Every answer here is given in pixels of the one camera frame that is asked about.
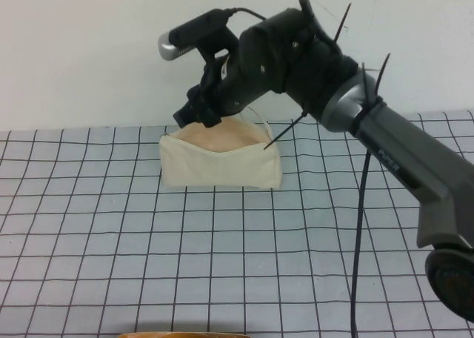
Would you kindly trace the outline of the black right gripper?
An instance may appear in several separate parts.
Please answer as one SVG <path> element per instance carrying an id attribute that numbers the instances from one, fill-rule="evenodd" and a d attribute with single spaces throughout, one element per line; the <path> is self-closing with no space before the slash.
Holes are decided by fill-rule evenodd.
<path id="1" fill-rule="evenodd" d="M 221 118 L 244 107 L 244 77 L 235 57 L 227 54 L 207 62 L 200 82 L 187 91 L 187 102 L 173 114 L 177 125 L 200 122 L 214 127 Z"/>

